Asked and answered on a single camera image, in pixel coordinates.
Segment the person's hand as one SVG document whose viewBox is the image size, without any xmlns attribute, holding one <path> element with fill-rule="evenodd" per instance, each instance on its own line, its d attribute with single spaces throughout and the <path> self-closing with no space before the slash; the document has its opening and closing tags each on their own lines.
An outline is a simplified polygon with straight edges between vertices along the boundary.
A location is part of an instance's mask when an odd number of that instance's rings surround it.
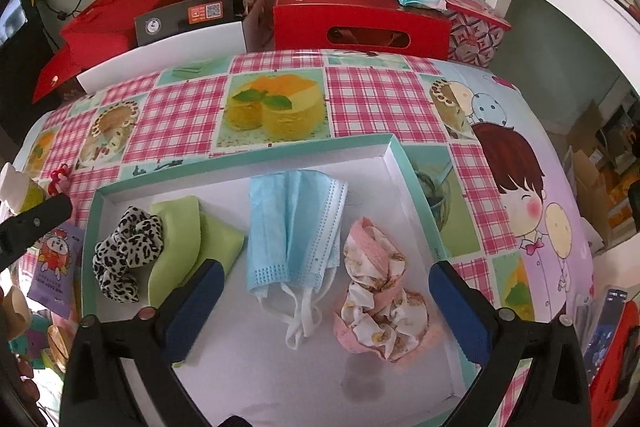
<svg viewBox="0 0 640 427">
<path fill-rule="evenodd" d="M 20 337 L 32 325 L 32 314 L 28 309 L 26 298 L 16 287 L 12 286 L 7 294 L 1 293 L 1 311 L 3 319 L 1 323 L 6 326 L 6 339 L 11 341 Z M 20 373 L 20 388 L 26 395 L 27 403 L 36 404 L 40 399 L 40 392 L 34 378 L 34 370 L 24 357 L 15 355 L 18 373 Z"/>
</svg>

